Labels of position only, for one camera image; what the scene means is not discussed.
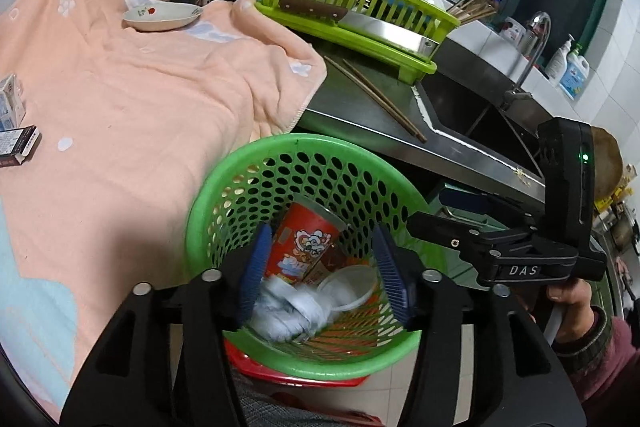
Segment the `person right hand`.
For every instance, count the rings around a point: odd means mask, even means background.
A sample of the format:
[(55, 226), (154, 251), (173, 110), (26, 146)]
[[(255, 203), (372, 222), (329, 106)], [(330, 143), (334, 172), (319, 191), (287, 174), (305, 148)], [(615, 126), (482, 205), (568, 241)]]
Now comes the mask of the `person right hand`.
[(571, 343), (584, 337), (596, 321), (591, 308), (591, 286), (582, 279), (549, 285), (547, 297), (565, 308), (564, 317), (555, 336), (558, 343)]

